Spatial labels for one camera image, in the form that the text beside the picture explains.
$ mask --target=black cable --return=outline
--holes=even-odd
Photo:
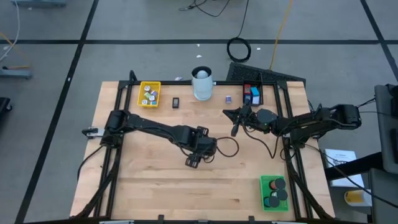
[[[357,108],[360,108],[361,106],[368,105],[368,104],[374,103],[374,102],[376,102],[376,97],[374,97],[374,98],[372,98],[372,99],[366,101],[365,103],[362,103],[362,104],[360,104],[360,105],[356,105],[356,107],[357,107]]]
[[[297,120],[295,119],[295,120],[293,120],[293,121],[287,123],[286,126],[280,130],[278,136],[276,137],[274,156],[271,157],[271,158],[274,158],[275,155],[276,155],[276,151],[277,151],[277,147],[278,147],[278,139],[279,139],[279,137],[281,137],[282,132],[285,131],[285,130],[289,127],[289,125],[291,125],[293,122],[296,122],[296,121],[297,121]]]
[[[94,152],[92,152],[90,155],[87,156],[86,159],[83,160],[83,162],[81,162],[79,169],[77,170],[77,180],[79,180],[79,176],[80,176],[80,170],[83,167],[83,165],[87,162],[87,160],[91,157],[94,156],[94,154],[96,154],[100,149],[102,149],[102,146],[100,146],[99,148],[97,148]]]
[[[218,15],[212,15],[206,11],[204,11],[203,9],[201,9],[199,6],[201,4],[197,4],[197,0],[193,0],[193,4],[195,5],[195,7],[197,7],[199,10],[201,10],[201,12],[204,12],[205,14],[208,14],[211,17],[219,17],[221,15],[221,13],[223,13],[223,11],[225,10],[225,8],[227,7],[227,5],[229,4],[230,0],[228,0],[224,6],[224,8],[221,10],[221,12]]]
[[[271,150],[269,149],[268,145],[264,141],[262,141],[261,139],[258,139],[258,138],[255,138],[255,137],[251,136],[249,134],[249,132],[247,131],[245,126],[243,126],[243,131],[246,133],[247,136],[249,136],[249,138],[257,140],[257,141],[261,142],[261,144],[265,145],[265,147],[268,150],[269,156],[271,156],[271,159],[273,159],[275,157],[275,153],[274,153],[274,155],[272,155]]]
[[[242,34],[244,20],[246,19],[246,13],[248,12],[248,6],[249,6],[249,0],[246,1],[246,8],[244,9],[244,15],[243,15],[243,21],[242,21],[241,30],[239,31],[239,34],[236,37],[239,37]]]
[[[286,159],[284,159],[284,158],[282,157],[282,152],[283,152],[284,150],[285,150],[285,148],[282,148],[282,150],[281,150],[280,153],[279,153],[279,156],[280,156],[280,158],[281,158],[283,161],[286,161]],[[295,155],[296,155],[296,151],[293,152],[293,155],[290,156],[290,159],[292,159]]]
[[[251,129],[251,128],[249,127],[249,129]],[[252,129],[251,131],[248,131],[248,133],[252,133],[253,131],[255,131],[255,129]]]
[[[207,0],[204,0],[202,3],[199,3],[198,6],[201,6],[206,2],[207,2]],[[193,3],[191,3],[191,5],[189,5],[187,7],[180,8],[179,11],[187,11],[187,10],[193,9],[194,7],[196,7],[196,6],[194,6]]]
[[[247,0],[247,2],[246,2],[246,8],[244,10],[242,26],[241,26],[241,30],[239,31],[239,34],[236,37],[231,38],[226,43],[226,52],[227,52],[228,56],[230,57],[230,59],[232,61],[238,62],[238,63],[247,62],[249,60],[250,56],[251,56],[251,46],[250,46],[249,42],[247,40],[239,37],[242,34],[244,21],[246,19],[246,13],[248,11],[248,6],[249,6],[249,0]],[[232,56],[231,51],[229,50],[229,47],[231,46],[232,42],[234,42],[234,41],[242,42],[248,48],[248,54],[246,55],[246,57],[244,57],[244,58],[236,58],[236,57]]]
[[[382,113],[382,112],[377,112],[377,111],[360,111],[359,113],[377,113],[377,114],[383,114],[386,116],[390,116],[392,118],[396,118],[395,116],[391,115],[391,114],[387,114],[387,113]]]
[[[368,193],[368,194],[371,195],[372,197],[374,197],[374,198],[376,198],[376,199],[378,199],[378,200],[380,200],[380,201],[382,201],[382,202],[384,202],[384,203],[386,203],[386,204],[388,204],[388,205],[390,205],[390,206],[392,206],[392,207],[394,207],[394,208],[398,208],[398,205],[396,205],[396,204],[394,204],[394,203],[391,203],[391,202],[389,202],[389,201],[387,201],[387,200],[385,200],[385,199],[383,199],[383,198],[380,198],[380,197],[377,196],[377,195],[372,194],[370,191],[366,190],[364,187],[360,186],[359,184],[357,184],[356,182],[354,182],[353,180],[351,180],[343,171],[341,171],[341,170],[340,170],[339,168],[337,168],[333,163],[331,163],[327,158],[325,158],[325,156],[326,156],[326,157],[329,157],[329,158],[331,158],[331,157],[328,156],[326,153],[322,152],[322,150],[320,150],[319,148],[317,148],[317,147],[315,147],[315,146],[311,146],[311,145],[309,145],[309,144],[305,144],[305,145],[306,145],[306,146],[310,146],[310,147],[313,148],[313,149],[316,149],[316,150],[321,154],[321,156],[326,160],[327,163],[329,163],[334,169],[337,170],[337,172],[339,172],[344,178],[347,178],[347,180],[349,180],[351,183],[353,183],[353,184],[354,184],[355,186],[357,186],[359,189],[365,191],[366,193]]]
[[[230,140],[234,141],[237,148],[236,148],[236,152],[235,152],[234,154],[232,154],[232,155],[226,155],[226,154],[224,154],[223,152],[221,152],[221,150],[220,150],[219,147],[217,146],[218,152],[220,152],[221,155],[223,155],[223,156],[225,156],[225,157],[228,157],[228,158],[231,158],[231,157],[236,156],[237,153],[239,152],[239,143],[238,143],[235,139],[233,139],[233,138],[231,138],[231,137],[221,137],[221,138],[218,138],[217,141],[218,141],[218,140],[221,140],[221,139],[230,139]]]

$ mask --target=wire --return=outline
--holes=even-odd
[[[275,40],[274,51],[272,53],[272,59],[271,59],[271,64],[269,65],[269,70],[272,70],[272,65],[274,64],[274,58],[275,58],[275,53],[276,53],[276,47],[278,45],[278,40],[279,40],[280,34],[282,33],[282,29],[285,26],[285,23],[286,23],[286,20],[287,20],[287,16],[289,15],[289,12],[290,12],[290,8],[292,8],[292,3],[293,3],[293,0],[290,0],[289,1],[289,6],[286,9],[285,16],[284,16],[284,19],[282,21],[282,24],[280,25],[278,36],[276,37],[276,40]]]
[[[19,6],[18,6],[18,3],[17,3],[17,0],[14,0],[14,3],[15,3],[15,7],[17,8],[17,22],[18,22],[17,35],[16,35],[16,37],[15,37],[14,43],[7,49],[6,53],[4,53],[4,55],[0,57],[0,62],[1,62],[5,57],[8,56],[8,53],[10,52],[10,50],[11,50],[11,49],[15,46],[15,44],[17,43],[18,37],[19,37],[19,31],[20,31],[20,29],[21,29],[21,22],[20,22],[20,19],[19,19]]]
[[[224,9],[227,7],[227,5],[229,4],[230,0],[228,0],[224,6],[224,8],[221,10],[221,12],[218,15],[212,15],[206,11],[204,11],[203,9],[201,9],[199,6],[201,4],[197,4],[197,0],[193,0],[193,4],[195,5],[195,7],[197,7],[199,10],[201,10],[202,12],[204,12],[205,14],[208,14],[211,17],[219,17],[221,15],[221,13],[223,13]]]
[[[0,32],[0,36],[3,37],[4,40],[8,42],[9,45],[12,45],[12,42],[7,38],[5,34]],[[14,46],[14,49],[17,50],[17,53],[29,64],[29,65],[21,65],[21,66],[8,66],[8,69],[17,69],[17,68],[29,68],[31,63],[29,62],[28,57],[19,49],[18,46]]]
[[[281,158],[283,161],[286,161],[286,158],[284,159],[284,158],[282,157],[282,152],[283,152],[284,150],[285,150],[285,148],[282,148],[282,150],[281,150],[280,153],[279,153],[279,156],[280,156],[280,158]],[[293,152],[293,155],[290,156],[290,159],[292,159],[295,155],[296,155],[296,151]]]
[[[258,138],[255,138],[255,137],[251,136],[251,135],[249,134],[249,132],[247,131],[247,129],[246,129],[245,126],[243,126],[243,131],[246,133],[247,136],[249,136],[249,138],[254,139],[254,140],[257,140],[257,141],[261,142],[261,144],[265,145],[265,147],[266,147],[267,150],[268,150],[269,156],[271,156],[271,159],[273,159],[273,158],[275,157],[275,153],[276,153],[276,152],[274,153],[274,155],[272,155],[271,150],[269,149],[268,145],[267,145],[264,141],[262,141],[261,139],[258,139]]]
[[[221,139],[230,139],[230,140],[234,141],[237,148],[236,148],[236,152],[235,152],[234,154],[232,154],[232,155],[226,155],[226,154],[224,154],[223,152],[221,152],[221,150],[220,150],[219,147],[217,146],[218,152],[220,152],[221,155],[223,155],[223,156],[225,156],[225,157],[228,157],[228,158],[231,158],[231,157],[236,156],[237,153],[239,152],[239,143],[238,143],[235,139],[233,139],[233,138],[231,138],[231,137],[221,137],[221,138],[218,138],[217,141],[218,141],[218,140],[221,140]]]
[[[287,123],[286,126],[285,126],[284,128],[282,128],[282,130],[280,130],[278,136],[276,137],[275,150],[274,150],[274,157],[275,157],[275,155],[276,155],[279,137],[281,137],[282,132],[285,131],[285,130],[289,127],[289,125],[291,125],[293,122],[296,122],[296,119],[293,120],[293,121],[291,121],[291,122],[289,122],[289,123]]]
[[[248,12],[248,6],[249,6],[249,0],[246,1],[246,8],[245,8],[245,10],[244,10],[244,15],[243,15],[243,21],[242,21],[241,30],[239,31],[239,34],[238,34],[236,37],[239,37],[239,36],[242,34],[244,20],[245,20],[245,18],[246,18],[246,13]]]
[[[377,112],[377,111],[360,111],[359,113],[377,113],[377,114],[383,114],[383,115],[386,115],[386,116],[390,116],[390,117],[396,119],[396,117],[391,115],[391,114],[387,114],[387,113],[383,113],[383,112]]]
[[[377,195],[372,194],[370,191],[366,190],[364,187],[360,186],[359,184],[357,184],[356,182],[354,182],[353,180],[351,180],[343,171],[341,171],[341,170],[340,170],[339,168],[337,168],[333,163],[331,163],[328,159],[325,158],[325,156],[326,156],[326,157],[329,157],[329,158],[331,158],[331,157],[328,156],[326,153],[322,152],[322,150],[320,150],[319,148],[317,148],[317,147],[315,147],[315,146],[311,146],[311,145],[309,145],[309,144],[305,144],[305,145],[306,145],[306,146],[310,146],[310,147],[313,148],[313,149],[316,149],[316,150],[321,154],[321,156],[327,161],[327,163],[329,163],[335,170],[337,170],[337,172],[339,172],[344,178],[347,178],[347,180],[350,181],[351,183],[353,183],[355,186],[357,186],[357,187],[360,188],[361,190],[365,191],[366,193],[368,193],[368,194],[371,195],[372,197],[374,197],[374,198],[376,198],[376,199],[378,199],[378,200],[380,200],[380,201],[382,201],[382,202],[384,202],[384,203],[386,203],[386,204],[388,204],[388,205],[390,205],[390,206],[392,206],[392,207],[394,207],[394,208],[398,208],[398,205],[396,205],[396,204],[394,204],[394,203],[391,203],[391,202],[389,202],[389,201],[387,201],[387,200],[385,200],[385,199],[383,199],[383,198],[380,198],[380,197],[377,196]]]
[[[206,2],[207,2],[207,0],[204,0],[202,3],[199,3],[198,6],[201,6]],[[189,5],[187,7],[179,8],[179,11],[187,11],[187,10],[193,9],[194,7],[196,7],[196,6],[194,6],[193,3],[191,3],[191,5]]]
[[[360,104],[360,105],[356,105],[356,107],[357,107],[357,108],[360,108],[361,106],[368,105],[368,104],[374,103],[374,102],[376,102],[376,97],[374,97],[374,98],[372,98],[372,99],[366,101],[365,103],[362,103],[362,104]]]
[[[90,157],[94,156],[100,149],[102,149],[102,147],[103,147],[103,146],[100,146],[99,148],[97,148],[94,152],[92,152],[90,155],[88,155],[88,156],[86,157],[86,159],[83,160],[83,162],[81,162],[81,164],[80,164],[80,166],[79,166],[79,169],[77,170],[77,180],[79,180],[80,170],[81,170],[81,168],[83,167],[83,165],[87,162],[87,160],[88,160]]]

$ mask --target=yellow bin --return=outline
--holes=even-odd
[[[150,90],[155,90],[157,92],[157,97],[156,97],[156,104],[155,105],[143,105],[142,100],[147,100],[145,98],[145,86],[150,86]],[[160,82],[147,82],[147,81],[142,81],[141,84],[139,85],[139,94],[138,94],[138,106],[146,107],[146,108],[156,108],[159,105],[159,98],[160,98]]]

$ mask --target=concrete floor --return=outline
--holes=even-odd
[[[21,8],[22,40],[78,40],[93,0],[68,0],[66,8]],[[209,1],[203,8],[216,13],[225,0]],[[252,0],[242,36],[274,39],[288,0]],[[178,11],[191,0],[99,0],[87,39],[229,39],[240,29],[246,2],[231,1],[218,18],[202,12]],[[368,0],[385,39],[398,39],[394,0]],[[0,2],[0,32],[14,38],[15,7]],[[294,40],[377,40],[360,0],[294,1],[282,33]],[[207,65],[216,80],[225,80],[229,63],[225,44],[85,45],[68,92],[49,154],[27,213],[26,222],[67,218],[76,187],[76,172],[83,159],[100,84],[123,80],[133,69],[139,80],[173,80],[190,77],[192,68]],[[10,97],[14,110],[0,129],[0,216],[13,223],[22,202],[55,106],[65,82],[75,44],[21,44],[30,58],[31,80],[0,79],[0,96]],[[236,45],[233,52],[244,55]],[[268,68],[273,45],[253,44],[246,65]],[[389,45],[398,57],[398,45]],[[15,51],[1,62],[24,63]],[[373,97],[373,86],[396,83],[379,44],[278,46],[273,70],[307,79],[307,95],[314,105],[360,104]],[[374,111],[369,105],[363,110]],[[355,131],[333,131],[320,141],[322,148],[354,150],[357,157],[380,151],[377,118],[363,114],[363,126]],[[366,221],[366,216],[342,201],[346,189],[331,188],[336,216]]]

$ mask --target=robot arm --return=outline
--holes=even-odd
[[[260,109],[253,112],[249,102],[236,110],[223,110],[223,113],[233,122],[231,135],[235,136],[239,125],[250,127],[264,134],[272,133],[276,136],[290,134],[290,142],[303,147],[310,137],[322,137],[334,129],[353,130],[361,126],[359,110],[354,105],[336,105],[316,111],[301,114],[293,118],[278,117],[269,110]]]
[[[121,144],[122,135],[142,131],[168,139],[172,144],[182,149],[189,150],[191,154],[185,165],[197,168],[203,157],[214,155],[217,147],[217,139],[208,137],[209,130],[204,127],[189,127],[186,125],[168,126],[145,118],[136,114],[131,114],[124,110],[114,110],[109,115],[106,122],[104,136],[101,145],[106,147],[116,147]]]

